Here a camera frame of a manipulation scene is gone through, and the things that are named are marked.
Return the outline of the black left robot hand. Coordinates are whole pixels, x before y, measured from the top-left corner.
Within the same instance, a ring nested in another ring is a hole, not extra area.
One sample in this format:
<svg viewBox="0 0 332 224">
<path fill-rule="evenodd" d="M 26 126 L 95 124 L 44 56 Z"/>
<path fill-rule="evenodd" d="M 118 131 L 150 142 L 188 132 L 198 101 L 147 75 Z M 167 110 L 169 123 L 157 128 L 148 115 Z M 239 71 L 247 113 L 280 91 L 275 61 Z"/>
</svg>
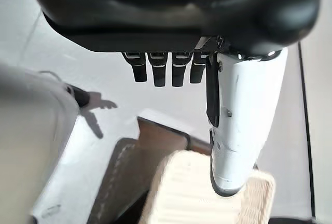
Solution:
<svg viewBox="0 0 332 224">
<path fill-rule="evenodd" d="M 313 29 L 321 0 L 37 0 L 49 25 L 94 52 L 120 52 L 137 82 L 206 79 L 211 182 L 224 197 L 247 182 L 270 132 L 288 46 Z"/>
</svg>

